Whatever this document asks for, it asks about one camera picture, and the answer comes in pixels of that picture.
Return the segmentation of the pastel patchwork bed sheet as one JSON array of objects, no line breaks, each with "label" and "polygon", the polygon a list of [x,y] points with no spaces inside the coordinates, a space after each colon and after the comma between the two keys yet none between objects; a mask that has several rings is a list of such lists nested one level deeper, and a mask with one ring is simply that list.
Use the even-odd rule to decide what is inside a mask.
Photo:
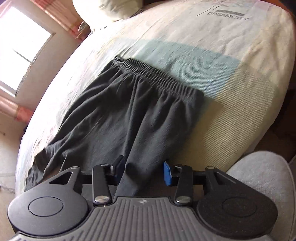
[{"label": "pastel patchwork bed sheet", "polygon": [[277,117],[295,61],[295,22],[265,1],[165,1],[99,28],[53,79],[22,138],[16,194],[69,106],[116,55],[163,70],[204,93],[199,121],[175,161],[228,170]]}]

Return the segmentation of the window with white frame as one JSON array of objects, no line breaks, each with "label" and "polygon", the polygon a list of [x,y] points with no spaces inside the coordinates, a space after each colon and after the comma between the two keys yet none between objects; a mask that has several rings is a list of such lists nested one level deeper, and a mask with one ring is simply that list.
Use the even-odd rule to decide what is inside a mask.
[{"label": "window with white frame", "polygon": [[1,9],[1,90],[16,96],[54,36],[8,1]]}]

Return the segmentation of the grey upholstered seat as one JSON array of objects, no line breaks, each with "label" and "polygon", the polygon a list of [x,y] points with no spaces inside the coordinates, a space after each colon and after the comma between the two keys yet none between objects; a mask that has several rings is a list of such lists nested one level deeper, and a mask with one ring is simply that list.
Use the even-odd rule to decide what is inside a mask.
[{"label": "grey upholstered seat", "polygon": [[227,174],[269,197],[278,209],[274,240],[295,240],[295,180],[280,155],[258,151],[241,158]]}]

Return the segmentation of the cream printed pillow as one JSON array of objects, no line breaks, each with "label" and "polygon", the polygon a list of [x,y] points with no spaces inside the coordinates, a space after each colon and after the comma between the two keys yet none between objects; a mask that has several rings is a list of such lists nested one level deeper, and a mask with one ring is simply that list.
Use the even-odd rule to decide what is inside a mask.
[{"label": "cream printed pillow", "polygon": [[78,15],[89,25],[127,19],[143,7],[143,1],[135,0],[77,0],[72,3]]}]

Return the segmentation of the dark grey trousers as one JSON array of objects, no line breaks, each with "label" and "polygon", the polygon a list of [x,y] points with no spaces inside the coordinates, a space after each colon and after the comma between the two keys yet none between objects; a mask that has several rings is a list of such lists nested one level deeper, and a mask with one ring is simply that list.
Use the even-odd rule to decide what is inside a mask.
[{"label": "dark grey trousers", "polygon": [[25,190],[57,167],[88,171],[123,156],[126,168],[114,196],[134,196],[184,144],[203,102],[202,91],[165,72],[115,57],[74,101],[55,137],[35,156]]}]

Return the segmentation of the pink checked right curtain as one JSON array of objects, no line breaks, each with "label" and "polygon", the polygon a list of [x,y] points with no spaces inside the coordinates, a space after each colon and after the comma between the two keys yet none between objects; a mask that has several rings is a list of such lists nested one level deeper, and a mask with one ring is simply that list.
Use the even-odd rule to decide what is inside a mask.
[{"label": "pink checked right curtain", "polygon": [[72,1],[32,2],[56,23],[58,23],[77,42],[82,43],[90,33],[90,28],[88,26],[86,26],[84,30],[79,30],[83,20],[76,12]]}]

